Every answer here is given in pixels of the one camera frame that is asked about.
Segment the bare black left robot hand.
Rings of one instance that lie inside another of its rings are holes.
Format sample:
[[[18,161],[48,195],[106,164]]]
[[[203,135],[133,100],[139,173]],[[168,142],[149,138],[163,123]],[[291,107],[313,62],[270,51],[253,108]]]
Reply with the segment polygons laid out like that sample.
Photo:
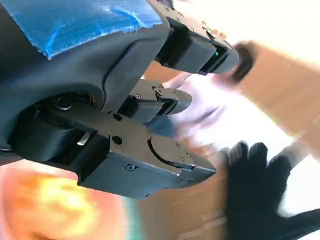
[[[240,60],[209,28],[156,0],[0,3],[0,163],[73,172],[81,187],[133,199],[216,172],[146,124],[191,104],[142,76],[154,61],[220,74]]]

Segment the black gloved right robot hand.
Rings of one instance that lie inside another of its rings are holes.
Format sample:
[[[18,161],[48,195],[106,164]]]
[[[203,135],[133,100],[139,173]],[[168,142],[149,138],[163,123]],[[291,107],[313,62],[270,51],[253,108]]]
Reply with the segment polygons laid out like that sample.
[[[298,240],[320,229],[319,209],[284,217],[278,213],[298,162],[290,147],[268,160],[262,142],[238,142],[227,152],[225,215],[229,240]]]

